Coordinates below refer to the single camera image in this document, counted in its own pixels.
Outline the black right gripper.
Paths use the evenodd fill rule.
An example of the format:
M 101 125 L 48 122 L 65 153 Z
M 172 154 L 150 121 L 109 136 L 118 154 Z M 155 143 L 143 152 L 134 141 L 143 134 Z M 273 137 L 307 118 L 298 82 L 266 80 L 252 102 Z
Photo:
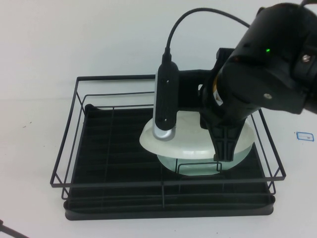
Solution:
M 233 161 L 245 120 L 259 109 L 224 86 L 219 72 L 226 60 L 217 58 L 210 76 L 200 89 L 203 107 L 200 109 L 200 125 L 209 131 L 215 149 L 213 160 L 216 162 Z

